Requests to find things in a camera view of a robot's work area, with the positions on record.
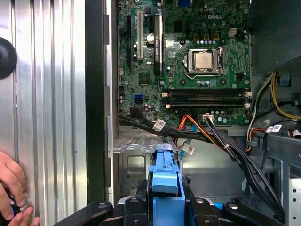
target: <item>side panel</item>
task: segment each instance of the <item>side panel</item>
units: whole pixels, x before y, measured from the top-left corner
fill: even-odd
[[[0,80],[0,150],[25,171],[25,196],[53,225],[87,204],[84,0],[2,0],[16,48]]]

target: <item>motherboard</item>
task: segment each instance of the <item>motherboard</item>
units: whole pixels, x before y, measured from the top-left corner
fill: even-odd
[[[119,0],[119,113],[247,125],[247,0]]]

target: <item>hand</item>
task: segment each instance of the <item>hand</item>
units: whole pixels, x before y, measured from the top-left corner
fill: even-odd
[[[21,167],[8,155],[0,151],[0,182],[8,187],[17,206],[24,205],[25,174]],[[6,220],[11,220],[14,215],[10,200],[4,186],[0,183],[0,212]]]
[[[28,207],[24,213],[18,213],[12,219],[8,226],[28,226],[30,219],[32,218],[33,207]],[[39,226],[40,218],[35,218],[30,226]]]

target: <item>cpu socket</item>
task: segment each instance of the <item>cpu socket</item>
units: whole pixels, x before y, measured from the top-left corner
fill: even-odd
[[[217,49],[189,49],[183,59],[188,74],[197,74],[193,78],[204,76],[220,76],[223,74],[223,48]]]

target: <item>pcie slot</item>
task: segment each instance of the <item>pcie slot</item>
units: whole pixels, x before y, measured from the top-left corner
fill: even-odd
[[[177,107],[244,107],[244,100],[171,100],[166,108]]]
[[[154,23],[154,71],[156,75],[161,75],[162,71],[162,45],[163,45],[163,21],[162,13],[155,15]]]
[[[143,12],[137,12],[137,59],[143,60]]]
[[[132,23],[131,16],[127,16],[127,65],[132,65],[132,50],[131,50]]]

